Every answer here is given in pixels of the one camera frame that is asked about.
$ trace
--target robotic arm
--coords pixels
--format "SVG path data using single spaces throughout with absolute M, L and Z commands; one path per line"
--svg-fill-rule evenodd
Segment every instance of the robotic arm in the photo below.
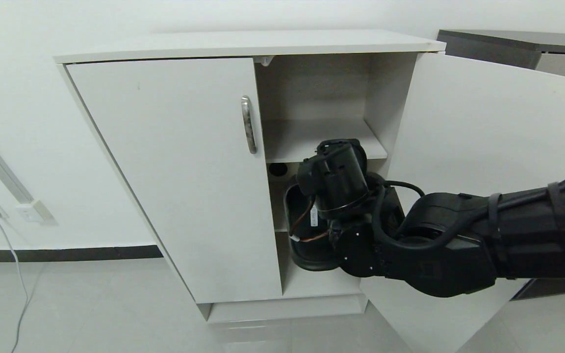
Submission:
M 368 172 L 358 140 L 324 141 L 316 152 L 296 175 L 308 208 L 289 227 L 292 251 L 321 242 L 350 275 L 400 279 L 435 297 L 473 293 L 498 277 L 565 278 L 565 180 L 489 197 L 425 195 Z M 406 217 L 394 187 L 421 195 Z M 310 210 L 327 230 L 306 231 Z

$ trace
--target gray tile floor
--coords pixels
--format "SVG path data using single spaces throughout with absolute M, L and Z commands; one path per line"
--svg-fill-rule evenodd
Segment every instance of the gray tile floor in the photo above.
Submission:
M 17 353 L 410 353 L 370 304 L 365 314 L 207 325 L 163 259 L 24 263 L 32 301 Z M 0 263 L 0 353 L 24 302 Z M 512 302 L 460 353 L 565 352 L 565 295 Z

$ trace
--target white cable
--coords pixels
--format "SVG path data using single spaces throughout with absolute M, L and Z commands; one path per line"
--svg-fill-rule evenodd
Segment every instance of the white cable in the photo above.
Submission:
M 12 347 L 12 351 L 11 351 L 11 353 L 14 353 L 14 350 L 16 350 L 16 346 L 19 344 L 19 332 L 21 331 L 21 321 L 23 320 L 23 315 L 25 315 L 25 310 L 27 309 L 27 306 L 29 305 L 29 295 L 27 295 L 27 289 L 25 288 L 25 282 L 23 282 L 23 277 L 21 275 L 21 267 L 19 266 L 19 258 L 16 255 L 16 251 L 14 251 L 14 249 L 12 248 L 12 244 L 10 244 L 10 239 L 8 239 L 7 234 L 6 234 L 6 230 L 1 226 L 1 223 L 0 223 L 0 229 L 1 229 L 1 232 L 4 234 L 4 238 L 6 239 L 6 243 L 8 244 L 8 247 L 10 248 L 10 251 L 12 252 L 12 256 L 14 257 L 14 262 L 16 263 L 16 271 L 19 274 L 19 280 L 21 281 L 21 286 L 23 287 L 23 291 L 25 292 L 25 305 L 23 305 L 23 310 L 21 311 L 21 315 L 19 317 L 19 322 L 16 324 L 16 339 L 14 339 L 14 346 Z

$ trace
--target closed cabinet door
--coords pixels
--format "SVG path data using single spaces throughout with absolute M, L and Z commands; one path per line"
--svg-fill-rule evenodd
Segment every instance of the closed cabinet door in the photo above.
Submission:
M 425 53 L 418 56 L 388 179 L 430 194 L 488 196 L 565 179 L 565 77 Z M 398 190 L 407 212 L 415 192 Z M 453 353 L 526 281 L 448 299 L 372 277 L 361 290 L 416 353 Z
M 195 301 L 279 297 L 253 60 L 67 70 Z

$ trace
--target metal handle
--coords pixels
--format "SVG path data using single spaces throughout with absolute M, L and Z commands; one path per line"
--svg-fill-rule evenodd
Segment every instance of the metal handle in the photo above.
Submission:
M 242 96 L 241 112 L 244 116 L 245 138 L 247 139 L 247 147 L 251 154 L 256 153 L 256 141 L 254 141 L 254 130 L 252 129 L 252 116 L 250 114 L 250 98 Z

